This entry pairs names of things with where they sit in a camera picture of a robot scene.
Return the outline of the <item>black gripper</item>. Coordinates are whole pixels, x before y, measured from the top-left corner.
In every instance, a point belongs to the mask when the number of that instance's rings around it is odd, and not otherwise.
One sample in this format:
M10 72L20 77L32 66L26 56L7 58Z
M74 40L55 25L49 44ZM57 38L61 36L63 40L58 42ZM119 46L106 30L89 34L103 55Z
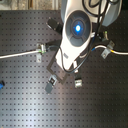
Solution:
M52 58L50 63L47 66L47 70L52 74L48 80L48 83L45 87L45 91L50 93L53 90L54 85L57 80L60 83L64 83L68 74L57 64L56 59ZM82 87L82 79L75 79L75 88Z

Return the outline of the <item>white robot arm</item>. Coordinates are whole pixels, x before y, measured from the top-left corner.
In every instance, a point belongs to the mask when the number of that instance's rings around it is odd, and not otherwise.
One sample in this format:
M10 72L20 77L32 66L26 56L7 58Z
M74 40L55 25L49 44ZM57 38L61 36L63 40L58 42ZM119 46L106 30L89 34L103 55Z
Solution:
M78 70L83 62L74 68L72 64L92 44L101 26L113 23L121 10L122 0L62 0L62 40L46 45L46 50L56 50L57 64L67 73Z

